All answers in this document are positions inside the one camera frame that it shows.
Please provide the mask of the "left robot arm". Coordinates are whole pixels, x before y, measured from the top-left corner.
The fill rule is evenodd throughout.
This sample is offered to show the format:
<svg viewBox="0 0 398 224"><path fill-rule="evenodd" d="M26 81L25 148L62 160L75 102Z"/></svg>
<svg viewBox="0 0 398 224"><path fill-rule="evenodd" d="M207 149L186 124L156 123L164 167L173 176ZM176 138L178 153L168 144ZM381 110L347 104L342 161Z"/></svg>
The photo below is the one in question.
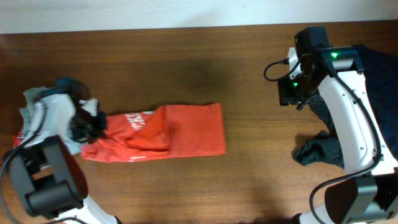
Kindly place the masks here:
<svg viewBox="0 0 398 224"><path fill-rule="evenodd" d="M7 174L25 212L48 223L113 223L88 193L86 178L72 156L78 146L102 138L105 113L87 87L61 78L34 98L35 113L22 142L4 156Z"/></svg>

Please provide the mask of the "red soccer t-shirt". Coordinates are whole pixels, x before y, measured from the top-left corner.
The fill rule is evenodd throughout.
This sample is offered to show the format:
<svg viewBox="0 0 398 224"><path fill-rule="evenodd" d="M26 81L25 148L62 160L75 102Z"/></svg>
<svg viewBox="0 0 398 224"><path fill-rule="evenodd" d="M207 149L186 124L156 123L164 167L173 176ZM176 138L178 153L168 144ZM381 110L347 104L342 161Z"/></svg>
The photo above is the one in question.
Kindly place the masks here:
<svg viewBox="0 0 398 224"><path fill-rule="evenodd" d="M226 153L219 103L165 105L155 111L108 116L106 122L104 136L83 146L82 158L112 163Z"/></svg>

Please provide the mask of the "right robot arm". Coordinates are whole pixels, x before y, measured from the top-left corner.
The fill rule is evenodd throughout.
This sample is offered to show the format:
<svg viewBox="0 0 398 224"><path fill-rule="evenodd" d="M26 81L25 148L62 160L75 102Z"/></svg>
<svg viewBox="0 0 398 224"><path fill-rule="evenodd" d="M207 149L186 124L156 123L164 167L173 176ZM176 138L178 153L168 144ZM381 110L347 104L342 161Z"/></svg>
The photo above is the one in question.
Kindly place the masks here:
<svg viewBox="0 0 398 224"><path fill-rule="evenodd" d="M397 160L383 139L369 103L364 67L352 47L333 47L324 27L295 35L278 82L283 106L324 102L340 142L345 174L328 180L324 202L294 216L294 223L372 223L397 216Z"/></svg>

